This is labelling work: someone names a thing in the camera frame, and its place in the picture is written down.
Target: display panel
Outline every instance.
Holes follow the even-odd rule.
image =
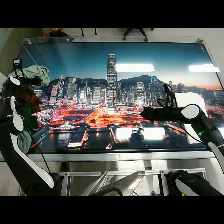
[[[46,66],[51,79],[35,89],[43,104],[30,152],[36,145],[49,152],[203,149],[189,144],[177,123],[139,115],[143,106],[159,106],[164,83],[174,92],[200,94],[223,130],[223,90],[201,44],[26,44],[19,57],[24,68]]]

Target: blue sky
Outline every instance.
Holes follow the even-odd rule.
[[[58,43],[38,44],[49,66],[35,45],[25,45],[38,65],[50,70],[50,78],[64,76],[79,78],[104,78],[107,74],[109,54],[115,54],[120,64],[153,64],[156,75],[164,82],[217,88],[220,86],[215,73],[191,73],[189,65],[211,63],[207,52],[199,44],[178,43]],[[23,66],[34,62],[24,48],[19,57]],[[118,80],[140,76],[142,73],[118,73]]]

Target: large flat screen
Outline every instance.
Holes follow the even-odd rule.
[[[224,129],[223,89],[205,47],[182,43],[41,43],[26,44],[23,67],[46,66],[51,82],[36,88],[42,100],[30,153],[92,150],[204,150],[189,144],[175,122],[150,122],[139,115],[158,107],[163,84],[174,92],[195,92],[208,116]]]

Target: metal stand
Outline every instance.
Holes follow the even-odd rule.
[[[124,37],[123,40],[126,40],[126,36],[133,30],[133,29],[139,29],[139,31],[142,33],[142,35],[145,37],[145,42],[148,42],[148,37],[145,34],[145,31],[143,30],[143,28],[128,28],[128,30],[124,33]]]

